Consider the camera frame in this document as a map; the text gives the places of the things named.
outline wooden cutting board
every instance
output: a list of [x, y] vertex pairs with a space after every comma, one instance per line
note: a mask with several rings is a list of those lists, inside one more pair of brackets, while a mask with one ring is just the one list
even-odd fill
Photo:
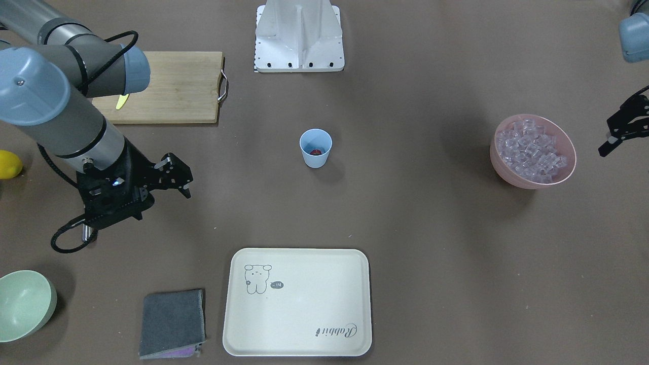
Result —
[[222, 52], [144, 52], [151, 66], [146, 90], [117, 110], [118, 95], [92, 103], [115, 124], [216, 123]]

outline blue cup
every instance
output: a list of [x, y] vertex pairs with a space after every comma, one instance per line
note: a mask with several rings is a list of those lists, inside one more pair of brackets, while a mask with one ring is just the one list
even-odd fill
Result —
[[322, 129], [309, 129], [300, 137], [300, 149], [304, 163], [310, 168], [320, 168], [325, 164], [331, 151], [331, 136]]

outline white metal stand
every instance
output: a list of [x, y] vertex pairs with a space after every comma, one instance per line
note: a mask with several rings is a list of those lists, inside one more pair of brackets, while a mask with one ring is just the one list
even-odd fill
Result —
[[345, 67], [340, 9], [329, 0], [268, 0], [257, 8], [254, 70], [331, 72]]

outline white tray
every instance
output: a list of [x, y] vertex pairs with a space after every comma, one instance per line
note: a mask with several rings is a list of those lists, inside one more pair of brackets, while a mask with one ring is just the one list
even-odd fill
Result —
[[367, 257], [245, 248], [232, 257], [223, 347], [234, 356], [360, 356], [372, 344]]

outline yellow knife blade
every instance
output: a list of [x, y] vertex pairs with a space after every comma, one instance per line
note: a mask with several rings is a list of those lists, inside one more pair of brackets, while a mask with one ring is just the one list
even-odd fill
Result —
[[115, 109], [117, 110], [121, 109], [124, 106], [124, 104], [126, 104], [126, 100], [129, 100], [129, 95], [130, 94], [120, 95], [119, 99], [117, 100], [117, 105], [115, 106]]

